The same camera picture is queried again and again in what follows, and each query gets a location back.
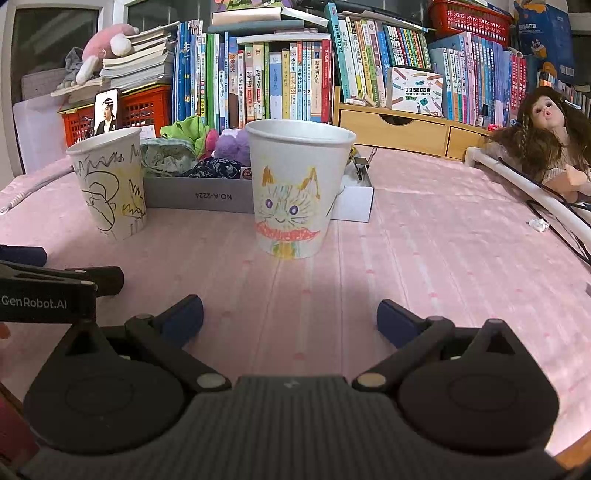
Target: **red plastic crate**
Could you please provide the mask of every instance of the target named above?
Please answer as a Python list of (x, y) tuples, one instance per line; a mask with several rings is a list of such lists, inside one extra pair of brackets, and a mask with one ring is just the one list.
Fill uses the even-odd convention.
[[(160, 128), (170, 125), (170, 85), (159, 85), (147, 90), (121, 96), (121, 128), (154, 125), (156, 136)], [(72, 113), (63, 113), (66, 143), (71, 147), (82, 140), (90, 125), (87, 118), (95, 114), (94, 105), (85, 106)]]
[(453, 0), (433, 0), (429, 14), (437, 38), (470, 32), (488, 40), (509, 46), (512, 18), (477, 5), (466, 5)]

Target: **bookshelf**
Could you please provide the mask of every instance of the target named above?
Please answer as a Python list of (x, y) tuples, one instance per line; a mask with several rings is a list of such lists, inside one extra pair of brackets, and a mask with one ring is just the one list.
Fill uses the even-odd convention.
[(482, 146), (489, 131), (446, 118), (387, 108), (337, 102), (335, 86), (332, 124), (351, 130), (358, 145), (393, 148), (463, 161), (468, 147)]

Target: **brown curly hair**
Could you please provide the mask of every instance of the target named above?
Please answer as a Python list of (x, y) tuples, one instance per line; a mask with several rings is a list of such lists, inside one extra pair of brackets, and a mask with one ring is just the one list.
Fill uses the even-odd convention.
[(496, 130), (489, 141), (503, 145), (509, 155), (519, 160), (524, 174), (533, 179), (543, 176), (562, 156), (562, 145), (558, 138), (548, 130), (534, 127), (531, 122), (532, 108), (543, 96), (549, 97), (562, 111), (570, 141), (580, 151), (575, 159), (575, 166), (586, 171), (591, 167), (591, 122), (550, 87), (538, 87), (528, 94), (519, 107), (517, 123), (512, 127)]

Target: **white paper cup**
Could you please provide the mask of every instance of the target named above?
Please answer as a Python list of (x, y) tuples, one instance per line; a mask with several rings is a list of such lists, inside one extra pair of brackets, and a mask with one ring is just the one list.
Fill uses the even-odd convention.
[(259, 120), (246, 131), (258, 245), (279, 258), (311, 257), (326, 235), (355, 134), (297, 120)]
[(146, 223), (141, 128), (122, 128), (72, 145), (66, 153), (96, 227), (123, 240)]

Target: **box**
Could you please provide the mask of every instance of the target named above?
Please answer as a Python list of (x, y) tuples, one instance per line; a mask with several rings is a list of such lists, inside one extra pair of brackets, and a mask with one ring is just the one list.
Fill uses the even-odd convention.
[[(347, 166), (333, 208), (333, 220), (369, 222), (374, 187), (365, 168), (361, 167), (360, 171), (361, 181), (357, 178), (355, 166), (352, 163)], [(249, 180), (144, 178), (144, 190), (146, 206), (150, 208), (254, 213)]]
[(386, 81), (386, 104), (392, 110), (441, 117), (442, 76), (423, 70), (391, 67)]
[(565, 83), (574, 83), (574, 52), (569, 15), (538, 0), (515, 0), (519, 45), (533, 54), (540, 68)]

